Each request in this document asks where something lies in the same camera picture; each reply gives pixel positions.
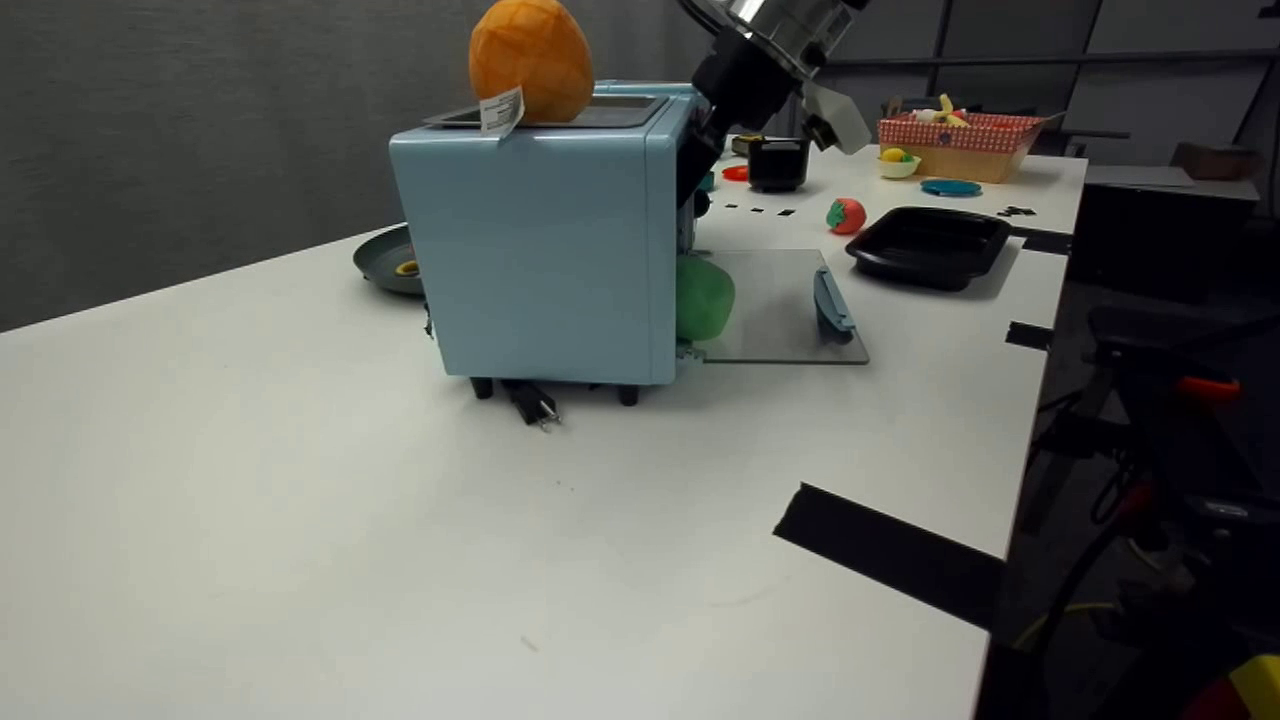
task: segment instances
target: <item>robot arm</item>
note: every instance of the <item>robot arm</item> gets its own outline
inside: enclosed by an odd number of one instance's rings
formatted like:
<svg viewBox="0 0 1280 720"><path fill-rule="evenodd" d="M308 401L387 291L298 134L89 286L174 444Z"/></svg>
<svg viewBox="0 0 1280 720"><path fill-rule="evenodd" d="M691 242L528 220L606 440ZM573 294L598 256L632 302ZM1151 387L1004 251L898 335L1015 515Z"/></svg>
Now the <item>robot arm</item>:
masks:
<svg viewBox="0 0 1280 720"><path fill-rule="evenodd" d="M764 126L796 97L854 28L868 0L681 0L683 10L717 34L712 56L691 84L708 111L681 142L681 204L697 194L719 161L723 134Z"/></svg>

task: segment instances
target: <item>light blue toaster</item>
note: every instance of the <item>light blue toaster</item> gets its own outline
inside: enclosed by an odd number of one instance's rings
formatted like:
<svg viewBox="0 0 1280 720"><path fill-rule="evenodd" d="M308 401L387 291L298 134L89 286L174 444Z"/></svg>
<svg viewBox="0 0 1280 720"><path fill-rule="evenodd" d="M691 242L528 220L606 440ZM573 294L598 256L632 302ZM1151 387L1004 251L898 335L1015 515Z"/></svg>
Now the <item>light blue toaster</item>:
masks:
<svg viewBox="0 0 1280 720"><path fill-rule="evenodd" d="M675 379L675 147L688 84L598 84L575 123L479 134L458 111L393 134L447 375Z"/></svg>

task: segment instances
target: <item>white table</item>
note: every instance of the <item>white table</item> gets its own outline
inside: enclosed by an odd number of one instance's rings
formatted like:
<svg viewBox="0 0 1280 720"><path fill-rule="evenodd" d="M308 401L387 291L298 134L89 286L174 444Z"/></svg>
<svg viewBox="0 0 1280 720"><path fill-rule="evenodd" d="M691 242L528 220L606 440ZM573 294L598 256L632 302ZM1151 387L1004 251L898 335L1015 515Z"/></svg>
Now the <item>white table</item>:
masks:
<svg viewBox="0 0 1280 720"><path fill-rule="evenodd" d="M1004 556L1046 375L1004 324L1053 324L1064 256L854 280L827 188L921 198L868 166L701 232L823 246L868 368L688 362L554 432L447 379L355 241L0 335L0 717L968 717L982 626L773 522L807 478ZM982 204L1074 232L1084 165L1027 166Z"/></svg>

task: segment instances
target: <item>black tape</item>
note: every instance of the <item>black tape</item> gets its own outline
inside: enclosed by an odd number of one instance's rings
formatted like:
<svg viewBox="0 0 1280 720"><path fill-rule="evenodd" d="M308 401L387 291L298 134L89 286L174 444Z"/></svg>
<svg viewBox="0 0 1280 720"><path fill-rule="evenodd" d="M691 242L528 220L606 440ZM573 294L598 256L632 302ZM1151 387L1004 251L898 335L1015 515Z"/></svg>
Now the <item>black tape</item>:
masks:
<svg viewBox="0 0 1280 720"><path fill-rule="evenodd" d="M935 530L899 522L843 497L802 483L787 515L777 522L792 540L831 563L864 572L978 626L993 626L1007 563L951 545Z"/></svg>
<svg viewBox="0 0 1280 720"><path fill-rule="evenodd" d="M1074 256L1074 237L1037 232L1037 229L1011 229L1011 237L1023 237L1027 251Z"/></svg>
<svg viewBox="0 0 1280 720"><path fill-rule="evenodd" d="M1053 327L1011 318L1004 345L1050 351Z"/></svg>

